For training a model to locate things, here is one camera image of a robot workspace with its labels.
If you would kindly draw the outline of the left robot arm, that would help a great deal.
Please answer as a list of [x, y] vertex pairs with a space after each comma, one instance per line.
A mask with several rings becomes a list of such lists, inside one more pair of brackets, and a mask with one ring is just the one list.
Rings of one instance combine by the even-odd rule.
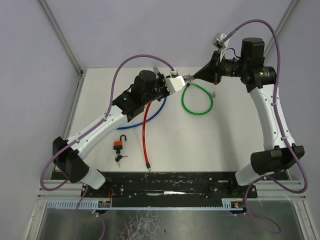
[[71, 183], [83, 183], [97, 190], [106, 179], [97, 169], [85, 163], [89, 153], [114, 130], [141, 114], [145, 106], [160, 101], [186, 86], [190, 75], [170, 76], [142, 70], [133, 84], [111, 103], [111, 107], [79, 133], [52, 143], [53, 162]]

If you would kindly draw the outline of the green cable lock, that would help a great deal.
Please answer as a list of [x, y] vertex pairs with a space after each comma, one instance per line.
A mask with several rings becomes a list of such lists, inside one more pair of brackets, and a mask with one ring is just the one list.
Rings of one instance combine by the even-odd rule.
[[190, 115], [205, 116], [214, 108], [215, 93], [196, 83], [187, 83], [181, 94], [182, 108]]

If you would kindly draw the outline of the red cable lock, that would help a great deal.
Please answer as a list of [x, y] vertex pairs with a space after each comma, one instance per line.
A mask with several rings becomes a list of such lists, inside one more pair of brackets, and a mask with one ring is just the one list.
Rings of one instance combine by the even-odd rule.
[[148, 171], [151, 173], [152, 169], [151, 169], [151, 165], [149, 162], [149, 158], [148, 158], [148, 152], [147, 152], [147, 143], [146, 143], [146, 124], [147, 124], [147, 116], [151, 107], [151, 102], [147, 104], [146, 106], [146, 110], [143, 116], [143, 123], [142, 123], [142, 147], [143, 147], [143, 154], [144, 154], [144, 159], [145, 159], [145, 164], [146, 167], [148, 169]]

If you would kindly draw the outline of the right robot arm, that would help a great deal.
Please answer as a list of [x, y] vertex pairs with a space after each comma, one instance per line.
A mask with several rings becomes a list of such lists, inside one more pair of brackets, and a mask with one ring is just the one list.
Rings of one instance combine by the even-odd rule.
[[254, 152], [250, 163], [235, 173], [240, 186], [246, 186], [263, 175], [270, 175], [291, 168], [305, 154], [302, 145], [297, 146], [288, 130], [280, 98], [274, 93], [276, 71], [265, 66], [264, 47], [261, 38], [242, 40], [239, 58], [226, 59], [229, 42], [225, 34], [218, 34], [212, 41], [217, 50], [210, 61], [194, 74], [195, 79], [217, 85], [222, 77], [240, 78], [256, 107], [263, 133], [263, 151]]

